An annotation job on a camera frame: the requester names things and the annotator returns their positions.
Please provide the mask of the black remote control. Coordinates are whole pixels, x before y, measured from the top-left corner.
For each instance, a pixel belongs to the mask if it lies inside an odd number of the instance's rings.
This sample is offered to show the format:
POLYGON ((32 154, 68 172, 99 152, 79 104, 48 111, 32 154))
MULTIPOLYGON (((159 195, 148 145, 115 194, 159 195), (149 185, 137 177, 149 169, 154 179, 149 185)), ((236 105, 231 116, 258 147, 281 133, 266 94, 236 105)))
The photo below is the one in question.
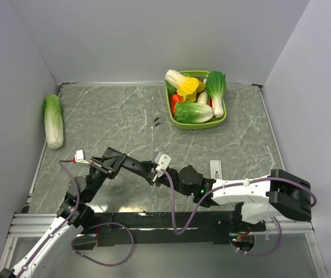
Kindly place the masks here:
POLYGON ((155 177, 155 173, 146 173, 141 163, 142 161, 140 162, 134 158, 131 158, 130 156, 127 156, 125 161, 122 163, 122 167, 134 174, 137 174, 140 177, 143 177, 149 183, 152 183, 152 180, 155 177))

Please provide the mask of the green plastic basket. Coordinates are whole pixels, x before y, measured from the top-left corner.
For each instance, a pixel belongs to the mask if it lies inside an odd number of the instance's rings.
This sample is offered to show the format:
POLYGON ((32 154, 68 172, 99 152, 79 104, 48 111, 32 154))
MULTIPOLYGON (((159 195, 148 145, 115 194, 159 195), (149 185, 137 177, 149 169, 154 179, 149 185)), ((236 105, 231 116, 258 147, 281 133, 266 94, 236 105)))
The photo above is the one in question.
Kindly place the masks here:
POLYGON ((165 82, 170 117, 179 129, 208 129, 227 117, 222 72, 168 70, 165 82))

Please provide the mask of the white remote control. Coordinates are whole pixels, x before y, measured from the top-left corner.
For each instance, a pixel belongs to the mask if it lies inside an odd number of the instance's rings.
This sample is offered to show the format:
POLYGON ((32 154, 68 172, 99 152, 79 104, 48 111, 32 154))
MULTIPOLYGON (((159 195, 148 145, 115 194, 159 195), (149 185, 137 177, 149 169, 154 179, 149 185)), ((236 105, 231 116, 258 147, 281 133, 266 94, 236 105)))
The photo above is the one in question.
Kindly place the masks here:
POLYGON ((210 161, 210 176, 212 179, 222 179, 222 166, 221 161, 211 160, 210 161))

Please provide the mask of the red pepper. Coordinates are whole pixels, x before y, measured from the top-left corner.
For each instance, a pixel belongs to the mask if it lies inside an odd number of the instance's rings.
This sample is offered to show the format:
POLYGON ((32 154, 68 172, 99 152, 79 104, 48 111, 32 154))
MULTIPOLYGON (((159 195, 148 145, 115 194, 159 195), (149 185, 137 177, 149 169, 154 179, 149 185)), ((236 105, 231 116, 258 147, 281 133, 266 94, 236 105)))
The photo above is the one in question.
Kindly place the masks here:
POLYGON ((182 103, 182 99, 178 94, 174 94, 171 96, 170 98, 170 109, 171 109, 171 113, 172 115, 174 115, 176 113, 176 104, 177 103, 182 103))

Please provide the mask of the napa cabbage on table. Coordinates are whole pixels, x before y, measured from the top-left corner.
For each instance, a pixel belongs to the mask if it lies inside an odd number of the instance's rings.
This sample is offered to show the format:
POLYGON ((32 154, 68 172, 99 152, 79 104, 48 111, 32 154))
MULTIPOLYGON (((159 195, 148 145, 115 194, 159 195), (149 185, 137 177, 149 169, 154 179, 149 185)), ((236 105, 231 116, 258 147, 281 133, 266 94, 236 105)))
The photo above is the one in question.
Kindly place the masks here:
POLYGON ((63 118, 59 97, 55 94, 46 96, 43 108, 47 145, 51 149, 58 149, 64 142, 63 118))

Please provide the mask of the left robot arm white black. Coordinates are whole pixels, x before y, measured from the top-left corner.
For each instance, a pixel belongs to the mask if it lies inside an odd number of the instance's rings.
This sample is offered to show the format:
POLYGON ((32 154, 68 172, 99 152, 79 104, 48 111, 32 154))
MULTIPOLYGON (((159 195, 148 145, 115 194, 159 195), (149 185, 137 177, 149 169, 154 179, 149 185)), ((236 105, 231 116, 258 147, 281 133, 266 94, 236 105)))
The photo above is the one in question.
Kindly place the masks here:
POLYGON ((78 150, 72 160, 60 160, 59 166, 70 177, 57 215, 36 245, 12 268, 0 271, 0 277, 46 277, 56 259, 81 232, 93 229, 94 211, 87 206, 106 179, 113 179, 121 169, 127 155, 108 148, 100 158, 85 159, 78 150), (89 167, 89 174, 73 177, 66 163, 82 163, 89 167))

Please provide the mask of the white radish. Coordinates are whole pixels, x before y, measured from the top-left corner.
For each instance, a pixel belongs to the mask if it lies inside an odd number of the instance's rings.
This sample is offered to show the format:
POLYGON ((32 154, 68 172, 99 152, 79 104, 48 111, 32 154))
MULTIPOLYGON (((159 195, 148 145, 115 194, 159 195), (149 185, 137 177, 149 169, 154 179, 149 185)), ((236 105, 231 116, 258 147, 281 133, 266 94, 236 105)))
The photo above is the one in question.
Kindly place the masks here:
POLYGON ((199 104, 209 104, 209 95, 207 94, 206 91, 203 91, 199 94, 198 98, 197 98, 197 103, 199 104))

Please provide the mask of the black base bar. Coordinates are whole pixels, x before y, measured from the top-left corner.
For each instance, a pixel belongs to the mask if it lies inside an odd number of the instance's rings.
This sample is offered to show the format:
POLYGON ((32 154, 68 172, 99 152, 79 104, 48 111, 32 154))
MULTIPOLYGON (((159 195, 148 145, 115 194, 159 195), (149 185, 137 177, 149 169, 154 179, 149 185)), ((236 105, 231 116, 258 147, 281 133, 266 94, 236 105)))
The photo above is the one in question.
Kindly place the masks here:
POLYGON ((96 213, 92 225, 108 223, 82 232, 74 242, 77 250, 91 250, 94 247, 108 247, 117 244, 131 244, 127 231, 113 222, 126 226, 132 233, 136 244, 160 243, 202 243, 229 244, 233 233, 243 233, 250 229, 254 232, 266 230, 264 221, 246 224, 233 220, 231 211, 199 211, 187 231, 176 235, 172 227, 170 212, 148 213, 96 213))

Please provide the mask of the yellow leaf cabbage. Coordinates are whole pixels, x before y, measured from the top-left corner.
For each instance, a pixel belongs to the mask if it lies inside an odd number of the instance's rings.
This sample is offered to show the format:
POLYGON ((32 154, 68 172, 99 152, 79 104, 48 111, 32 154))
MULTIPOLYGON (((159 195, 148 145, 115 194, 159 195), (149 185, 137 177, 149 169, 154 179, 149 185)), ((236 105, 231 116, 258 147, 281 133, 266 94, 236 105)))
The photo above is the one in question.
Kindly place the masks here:
POLYGON ((185 76, 172 69, 167 71, 165 80, 176 88, 176 92, 183 102, 195 102, 197 94, 202 93, 206 87, 198 78, 185 76))

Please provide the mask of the green lettuce head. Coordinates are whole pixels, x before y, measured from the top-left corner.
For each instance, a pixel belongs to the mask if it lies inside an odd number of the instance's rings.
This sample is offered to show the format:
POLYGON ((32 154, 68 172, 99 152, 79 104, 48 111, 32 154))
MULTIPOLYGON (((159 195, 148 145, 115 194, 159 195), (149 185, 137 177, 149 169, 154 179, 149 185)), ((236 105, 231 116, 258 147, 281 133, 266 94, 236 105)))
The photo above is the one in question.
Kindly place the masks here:
POLYGON ((179 123, 204 123, 213 116, 212 108, 206 104, 184 102, 176 104, 174 118, 179 123))

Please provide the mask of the green bok choy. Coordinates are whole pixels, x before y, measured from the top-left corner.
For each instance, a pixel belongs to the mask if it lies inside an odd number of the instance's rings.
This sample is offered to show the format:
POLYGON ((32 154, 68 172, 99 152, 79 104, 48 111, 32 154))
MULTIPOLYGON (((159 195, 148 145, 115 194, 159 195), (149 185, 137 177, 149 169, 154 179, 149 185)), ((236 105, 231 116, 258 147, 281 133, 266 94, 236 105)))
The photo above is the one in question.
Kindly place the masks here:
POLYGON ((216 118, 221 118, 224 115, 222 100, 225 91, 225 75, 220 71, 211 71, 206 80, 206 92, 212 99, 212 109, 216 118))

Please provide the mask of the aluminium frame rail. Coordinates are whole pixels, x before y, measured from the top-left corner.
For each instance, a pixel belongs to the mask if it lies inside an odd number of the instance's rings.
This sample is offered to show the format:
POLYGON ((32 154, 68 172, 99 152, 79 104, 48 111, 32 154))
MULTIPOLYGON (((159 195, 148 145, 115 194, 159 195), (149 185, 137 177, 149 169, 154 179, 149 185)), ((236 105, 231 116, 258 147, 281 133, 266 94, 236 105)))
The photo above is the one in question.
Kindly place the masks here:
MULTIPOLYGON (((15 214, 7 237, 42 237, 49 229, 55 214, 15 214)), ((277 217, 283 234, 315 233, 311 222, 297 222, 277 217)))

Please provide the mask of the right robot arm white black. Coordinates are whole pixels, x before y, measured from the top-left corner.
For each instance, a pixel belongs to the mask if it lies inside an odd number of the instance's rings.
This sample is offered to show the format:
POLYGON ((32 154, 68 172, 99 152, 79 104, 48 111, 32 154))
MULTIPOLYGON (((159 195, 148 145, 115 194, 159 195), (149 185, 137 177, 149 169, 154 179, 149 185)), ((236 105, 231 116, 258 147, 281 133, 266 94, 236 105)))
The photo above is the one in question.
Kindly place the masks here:
POLYGON ((277 216, 310 221, 317 204, 310 183, 282 169, 272 169, 260 178, 231 181, 205 178, 192 166, 176 171, 165 163, 153 163, 148 176, 153 184, 168 186, 171 193, 192 196, 198 207, 235 204, 232 221, 240 231, 277 216))

